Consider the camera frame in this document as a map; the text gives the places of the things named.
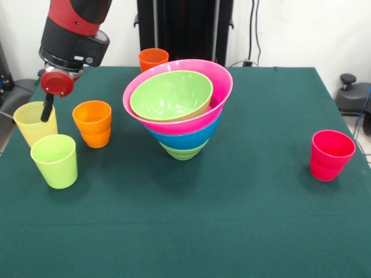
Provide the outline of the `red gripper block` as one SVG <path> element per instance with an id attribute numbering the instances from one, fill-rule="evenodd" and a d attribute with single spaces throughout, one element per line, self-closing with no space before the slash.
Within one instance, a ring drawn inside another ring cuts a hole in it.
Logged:
<path id="1" fill-rule="evenodd" d="M 66 69 L 59 67 L 45 67 L 41 75 L 41 88 L 46 94 L 41 114 L 41 121 L 47 122 L 53 109 L 54 95 L 68 96 L 74 89 L 75 82 L 81 77 L 83 68 Z"/>

